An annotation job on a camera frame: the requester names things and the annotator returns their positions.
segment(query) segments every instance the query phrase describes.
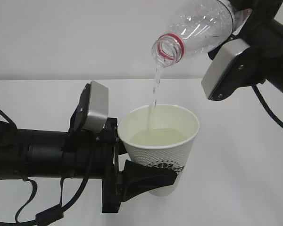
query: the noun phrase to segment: cup rim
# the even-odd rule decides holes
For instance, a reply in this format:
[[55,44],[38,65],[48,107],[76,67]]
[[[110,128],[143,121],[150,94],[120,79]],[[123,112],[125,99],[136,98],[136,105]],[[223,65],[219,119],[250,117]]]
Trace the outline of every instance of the cup rim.
[[197,131],[194,133],[193,136],[185,139],[184,141],[182,142],[179,142],[179,143],[175,143],[175,144],[171,144],[171,145],[164,145],[164,146],[143,146],[143,145],[137,145],[137,144],[134,144],[134,143],[131,143],[130,141],[125,141],[122,136],[119,134],[119,126],[121,125],[122,121],[130,114],[140,110],[140,109],[143,109],[143,108],[146,108],[146,107],[149,107],[149,105],[144,105],[144,106],[141,106],[141,107],[138,107],[132,111],[130,111],[129,113],[127,113],[122,119],[121,121],[119,122],[118,126],[117,126],[117,133],[118,133],[118,136],[119,138],[121,139],[121,141],[123,141],[124,143],[132,146],[132,147],[136,147],[136,148],[140,148],[140,149],[146,149],[146,150],[158,150],[158,149],[169,149],[169,148],[174,148],[174,147],[178,147],[178,146],[181,146],[183,144],[186,144],[188,142],[190,142],[191,140],[193,140],[196,135],[198,134],[199,130],[200,130],[200,122],[199,122],[199,119],[197,118],[197,116],[190,110],[184,108],[184,107],[181,107],[181,106],[178,106],[178,105],[169,105],[169,104],[157,104],[156,106],[171,106],[171,107],[177,107],[177,108],[181,108],[182,110],[185,110],[187,111],[188,113],[190,113],[191,115],[193,115],[196,119],[196,122],[197,122],[197,125],[198,125],[198,128],[197,128]]

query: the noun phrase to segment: white wall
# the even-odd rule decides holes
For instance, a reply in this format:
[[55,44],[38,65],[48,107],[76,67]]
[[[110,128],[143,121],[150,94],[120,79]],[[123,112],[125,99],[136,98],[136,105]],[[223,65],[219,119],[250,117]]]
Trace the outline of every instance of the white wall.
[[[152,78],[151,46],[185,1],[0,0],[0,80]],[[209,64],[202,55],[164,76],[202,77]]]

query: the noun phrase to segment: white background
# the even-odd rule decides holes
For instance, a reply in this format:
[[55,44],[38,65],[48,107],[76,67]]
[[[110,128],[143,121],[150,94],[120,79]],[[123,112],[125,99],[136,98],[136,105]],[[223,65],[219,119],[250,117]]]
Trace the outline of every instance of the white background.
[[[0,0],[0,80],[152,78],[151,47],[185,1]],[[183,60],[165,78],[201,78],[209,63]]]
[[[67,131],[87,82],[0,81],[0,108],[19,128]],[[152,80],[98,82],[109,88],[111,117],[121,119],[151,100]],[[123,203],[118,214],[101,214],[101,183],[90,180],[75,206],[53,225],[283,226],[283,130],[264,112],[251,88],[239,89],[222,102],[206,100],[200,79],[164,79],[160,88],[159,103],[186,107],[201,123],[174,193],[165,198],[145,193]],[[260,89],[283,120],[283,95],[268,83]],[[37,181],[37,197],[21,220],[58,203],[58,180]],[[79,183],[67,180],[65,202]],[[29,183],[1,181],[0,220],[13,222],[30,192]]]

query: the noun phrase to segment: water in cup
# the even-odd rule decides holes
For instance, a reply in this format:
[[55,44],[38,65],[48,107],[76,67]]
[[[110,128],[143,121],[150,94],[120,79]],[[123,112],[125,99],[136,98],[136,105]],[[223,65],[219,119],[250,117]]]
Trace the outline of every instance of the water in cup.
[[166,146],[183,142],[187,137],[175,129],[146,129],[136,133],[131,143],[142,146]]

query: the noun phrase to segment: red bottle ring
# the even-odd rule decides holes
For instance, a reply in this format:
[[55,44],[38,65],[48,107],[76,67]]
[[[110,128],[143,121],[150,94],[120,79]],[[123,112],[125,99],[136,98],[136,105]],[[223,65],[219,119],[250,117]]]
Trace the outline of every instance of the red bottle ring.
[[[183,55],[184,55],[184,45],[183,45],[183,41],[182,41],[177,35],[172,34],[172,33],[164,34],[164,35],[160,36],[159,39],[162,38],[162,37],[165,37],[165,36],[171,36],[172,38],[174,38],[174,39],[176,39],[176,40],[178,41],[178,43],[179,43],[179,45],[180,45],[180,47],[181,47],[181,51],[182,51],[181,57],[180,57],[180,59],[177,61],[177,62],[179,62],[179,61],[182,59]],[[163,58],[165,58],[165,59],[168,59],[168,60],[173,60],[173,59],[174,59],[172,56],[168,55],[167,53],[165,53],[165,52],[161,49],[161,44],[158,45],[158,52],[159,52],[159,54],[160,54]]]

